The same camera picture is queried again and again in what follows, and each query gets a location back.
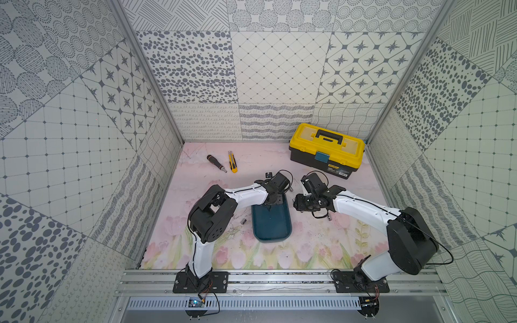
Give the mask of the teal plastic storage tray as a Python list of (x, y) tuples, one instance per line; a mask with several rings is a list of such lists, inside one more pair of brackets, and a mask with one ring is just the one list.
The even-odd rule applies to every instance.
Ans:
[(292, 234), (292, 220), (286, 196), (274, 205), (253, 205), (253, 234), (261, 243), (276, 243), (288, 239)]

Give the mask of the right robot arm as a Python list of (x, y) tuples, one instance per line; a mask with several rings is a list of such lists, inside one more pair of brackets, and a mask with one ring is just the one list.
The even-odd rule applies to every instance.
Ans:
[(343, 187), (328, 187), (315, 173), (303, 176), (301, 183), (307, 194), (296, 195), (297, 211), (326, 210), (350, 215), (386, 236), (388, 250), (366, 257), (355, 267), (357, 282), (377, 282), (399, 272), (417, 275), (440, 248), (416, 209), (390, 208), (362, 199)]

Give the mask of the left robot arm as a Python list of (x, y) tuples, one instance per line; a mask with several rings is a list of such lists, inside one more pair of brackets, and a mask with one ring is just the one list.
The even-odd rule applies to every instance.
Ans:
[(272, 178), (256, 180), (235, 189), (215, 184), (194, 204), (187, 217), (187, 227), (193, 235), (193, 255), (186, 272), (196, 280), (206, 278), (212, 271), (214, 244), (226, 231), (235, 211), (255, 205), (272, 206), (289, 191), (293, 178), (279, 171)]

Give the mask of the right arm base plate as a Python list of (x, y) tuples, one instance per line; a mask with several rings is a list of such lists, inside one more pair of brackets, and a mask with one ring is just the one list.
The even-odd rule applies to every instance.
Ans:
[(337, 293), (389, 293), (390, 287), (386, 279), (371, 281), (365, 275), (353, 271), (334, 269), (330, 273)]

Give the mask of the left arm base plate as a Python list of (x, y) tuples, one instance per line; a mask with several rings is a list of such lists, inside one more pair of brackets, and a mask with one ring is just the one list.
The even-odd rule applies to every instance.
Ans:
[(176, 274), (173, 293), (226, 293), (228, 288), (229, 272), (210, 271), (202, 278), (196, 278), (190, 270)]

